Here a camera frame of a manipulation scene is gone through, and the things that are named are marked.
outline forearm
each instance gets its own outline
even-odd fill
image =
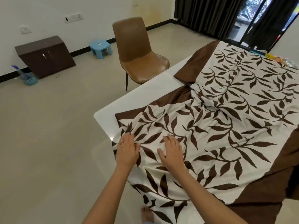
[[[206,224],[247,224],[209,193],[187,170],[175,175]]]
[[[130,171],[116,167],[82,224],[113,224]]]

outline curtain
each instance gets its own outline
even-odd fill
[[[192,30],[223,40],[243,5],[244,0],[176,0],[175,18]]]
[[[254,49],[269,50],[288,22],[299,0],[272,0],[266,11],[251,30],[244,42]]]

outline leaf print fabric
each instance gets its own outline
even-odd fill
[[[298,73],[215,41],[195,52],[175,75],[186,86],[144,108],[116,114],[120,131],[113,149],[124,132],[135,134],[141,143],[129,182],[161,223],[204,223],[161,164],[157,148],[165,149],[163,135],[175,136],[189,173],[233,209],[236,202],[249,203],[254,182],[269,173],[274,179],[299,164],[299,145],[290,142],[299,124]],[[273,184],[287,184],[287,179]],[[250,211],[246,216],[242,209],[235,212],[249,220]],[[277,212],[269,215],[276,217]],[[274,223],[271,220],[262,223]]]

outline curtain fold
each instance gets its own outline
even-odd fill
[[[175,18],[195,31],[227,38],[244,0],[176,0]]]
[[[244,42],[252,49],[269,50],[288,22],[299,0],[272,0],[266,11],[251,30]]]

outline hand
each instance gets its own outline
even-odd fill
[[[163,136],[166,148],[166,156],[164,156],[164,153],[160,148],[157,149],[157,152],[162,164],[170,171],[170,173],[175,178],[177,178],[177,176],[180,173],[184,172],[186,169],[186,166],[184,164],[183,151],[181,145],[174,136],[168,134],[168,137],[169,140],[167,139],[167,137]]]
[[[120,170],[131,172],[139,157],[141,144],[134,144],[135,135],[126,133],[121,137],[116,152],[116,167]]]

